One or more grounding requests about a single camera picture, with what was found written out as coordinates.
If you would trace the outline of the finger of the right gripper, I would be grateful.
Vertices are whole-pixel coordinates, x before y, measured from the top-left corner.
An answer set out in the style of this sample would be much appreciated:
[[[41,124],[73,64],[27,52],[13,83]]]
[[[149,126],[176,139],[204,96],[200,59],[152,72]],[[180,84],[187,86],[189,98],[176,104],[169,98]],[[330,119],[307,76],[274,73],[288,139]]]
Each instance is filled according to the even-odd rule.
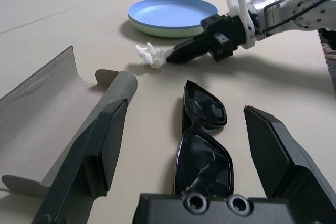
[[[178,44],[173,48],[177,53],[201,54],[208,51],[208,38],[205,34],[197,35],[196,37]]]
[[[201,54],[182,53],[181,54],[181,53],[174,52],[172,49],[171,53],[166,58],[166,61],[168,63],[182,64],[182,63],[191,61],[199,56],[202,56],[206,53],[201,53]]]

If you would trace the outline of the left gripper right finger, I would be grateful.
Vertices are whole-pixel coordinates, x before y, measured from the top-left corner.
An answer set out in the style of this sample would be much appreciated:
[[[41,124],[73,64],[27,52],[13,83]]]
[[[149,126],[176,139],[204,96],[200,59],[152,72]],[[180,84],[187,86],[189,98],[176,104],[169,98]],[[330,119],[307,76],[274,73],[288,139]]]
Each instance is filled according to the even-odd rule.
[[[308,152],[273,115],[244,108],[251,156],[266,196],[306,208],[335,208],[335,192]]]

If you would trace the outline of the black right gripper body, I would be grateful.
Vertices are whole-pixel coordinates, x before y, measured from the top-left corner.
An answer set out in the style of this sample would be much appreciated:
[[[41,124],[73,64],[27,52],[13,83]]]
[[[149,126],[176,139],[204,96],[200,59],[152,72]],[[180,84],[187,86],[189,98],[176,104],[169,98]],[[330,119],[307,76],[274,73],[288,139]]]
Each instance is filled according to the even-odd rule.
[[[207,49],[215,61],[232,56],[238,46],[246,43],[246,31],[238,16],[212,15],[202,20],[201,25]]]

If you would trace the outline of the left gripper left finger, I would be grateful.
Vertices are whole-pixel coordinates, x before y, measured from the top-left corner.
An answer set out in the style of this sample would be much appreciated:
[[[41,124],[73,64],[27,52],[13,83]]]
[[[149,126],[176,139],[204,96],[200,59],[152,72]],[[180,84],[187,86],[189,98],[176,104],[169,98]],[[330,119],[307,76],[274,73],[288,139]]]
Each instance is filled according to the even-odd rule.
[[[107,104],[77,137],[33,223],[87,223],[94,201],[111,189],[128,102]]]

